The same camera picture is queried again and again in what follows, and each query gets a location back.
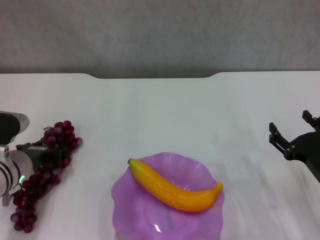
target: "green light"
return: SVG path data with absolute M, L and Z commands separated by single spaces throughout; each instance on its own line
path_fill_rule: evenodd
M 22 176 L 20 177 L 19 184 L 22 184 L 22 183 L 23 183 L 23 181 L 24 181 L 24 179 L 25 179 L 25 176 L 24 176 L 24 175 L 22 175 Z

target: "purple plate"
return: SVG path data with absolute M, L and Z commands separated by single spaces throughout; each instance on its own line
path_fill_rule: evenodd
M 185 190 L 207 190 L 217 183 L 205 165 L 176 153 L 162 152 L 140 160 Z M 111 195 L 113 227 L 130 240 L 214 240 L 223 228 L 223 192 L 206 211 L 179 211 L 148 193 L 128 168 L 114 184 Z

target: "table surface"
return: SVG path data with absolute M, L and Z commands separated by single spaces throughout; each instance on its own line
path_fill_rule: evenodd
M 0 110 L 28 115 L 14 144 L 70 120 L 84 145 L 61 184 L 39 201 L 30 234 L 0 208 L 0 240 L 122 240 L 111 188 L 129 158 L 178 153 L 224 184 L 221 240 L 320 238 L 320 184 L 269 144 L 274 122 L 289 141 L 320 115 L 320 72 L 233 72 L 209 78 L 98 79 L 86 74 L 0 75 Z

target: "fruit bowl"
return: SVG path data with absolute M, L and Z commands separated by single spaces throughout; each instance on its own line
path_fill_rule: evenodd
M 211 189 L 217 183 L 205 165 L 176 153 L 162 152 L 140 160 L 188 191 Z M 147 192 L 128 168 L 114 184 L 111 195 L 113 227 L 130 240 L 215 240 L 223 228 L 223 192 L 206 211 L 179 211 Z

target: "yellow banana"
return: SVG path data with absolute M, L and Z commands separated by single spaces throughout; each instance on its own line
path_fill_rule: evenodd
M 171 184 L 142 161 L 131 158 L 128 161 L 134 178 L 161 202 L 181 211 L 200 212 L 214 204 L 223 189 L 218 182 L 212 189 L 187 191 Z

